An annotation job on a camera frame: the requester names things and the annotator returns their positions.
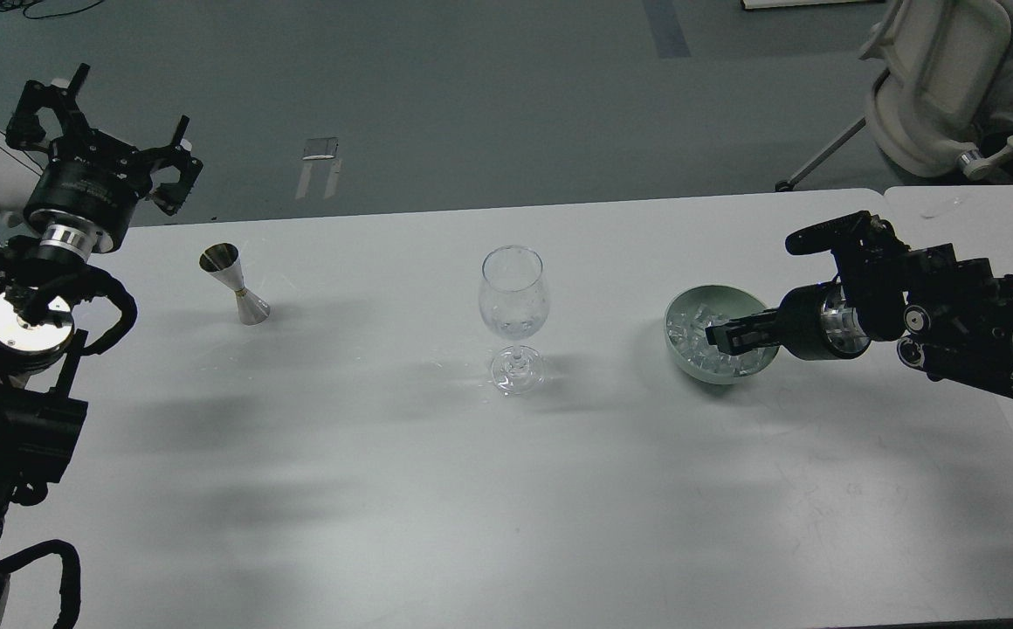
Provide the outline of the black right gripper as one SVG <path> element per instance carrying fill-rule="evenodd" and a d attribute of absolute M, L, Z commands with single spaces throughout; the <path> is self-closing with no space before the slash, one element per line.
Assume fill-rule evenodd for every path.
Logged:
<path fill-rule="evenodd" d="M 734 318 L 705 329 L 719 353 L 741 356 L 783 346 L 802 361 L 850 361 L 872 339 L 847 303 L 842 284 L 810 284 L 791 290 L 777 310 Z"/>

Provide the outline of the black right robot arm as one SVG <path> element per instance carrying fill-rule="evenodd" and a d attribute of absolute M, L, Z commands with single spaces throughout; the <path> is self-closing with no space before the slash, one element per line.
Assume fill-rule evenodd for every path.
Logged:
<path fill-rule="evenodd" d="M 783 347 L 802 361 L 850 361 L 893 342 L 900 361 L 930 381 L 1013 399 L 1013 274 L 988 259 L 961 261 L 949 245 L 914 250 L 889 220 L 866 211 L 786 238 L 793 255 L 829 252 L 837 276 L 798 287 L 774 309 L 714 325 L 722 353 Z"/>

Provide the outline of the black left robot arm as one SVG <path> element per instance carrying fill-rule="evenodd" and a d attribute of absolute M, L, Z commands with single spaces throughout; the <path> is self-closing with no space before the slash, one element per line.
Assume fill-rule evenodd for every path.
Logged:
<path fill-rule="evenodd" d="M 47 163 L 14 206 L 29 235 L 0 242 L 0 541 L 9 507 L 37 505 L 70 465 L 88 407 L 71 395 L 80 359 L 107 353 L 138 318 L 126 287 L 91 256 L 119 250 L 141 200 L 176 214 L 203 168 L 188 117 L 148 149 L 92 127 L 77 104 L 89 72 L 79 65 L 63 85 L 29 80 L 3 139 L 9 158 L 38 152 Z M 62 563 L 54 625 L 76 625 L 82 565 L 60 540 L 0 558 L 0 625 L 12 573 L 48 555 Z"/>

